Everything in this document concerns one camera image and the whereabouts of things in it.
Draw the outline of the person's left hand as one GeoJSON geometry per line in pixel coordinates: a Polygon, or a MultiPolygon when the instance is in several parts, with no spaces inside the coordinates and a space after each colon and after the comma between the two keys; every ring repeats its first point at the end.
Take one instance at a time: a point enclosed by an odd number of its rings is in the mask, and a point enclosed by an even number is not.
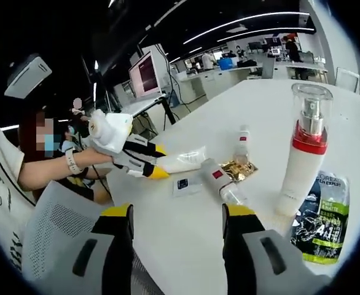
{"type": "Polygon", "coordinates": [[[112,157],[96,151],[92,147],[75,155],[75,161],[79,168],[86,168],[92,165],[112,163],[112,157]]]}

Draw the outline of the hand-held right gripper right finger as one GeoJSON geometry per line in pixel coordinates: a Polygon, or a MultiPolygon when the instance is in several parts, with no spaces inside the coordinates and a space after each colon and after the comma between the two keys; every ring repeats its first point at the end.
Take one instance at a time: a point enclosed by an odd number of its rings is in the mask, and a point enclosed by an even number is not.
{"type": "Polygon", "coordinates": [[[309,294],[301,252],[243,205],[222,205],[228,294],[309,294]]]}

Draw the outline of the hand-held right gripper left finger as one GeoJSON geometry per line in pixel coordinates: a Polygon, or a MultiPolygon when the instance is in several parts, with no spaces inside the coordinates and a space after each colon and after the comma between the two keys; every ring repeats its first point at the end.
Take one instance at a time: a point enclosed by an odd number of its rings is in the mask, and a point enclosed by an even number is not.
{"type": "Polygon", "coordinates": [[[133,205],[105,209],[65,248],[65,294],[130,294],[133,258],[133,205]]]}

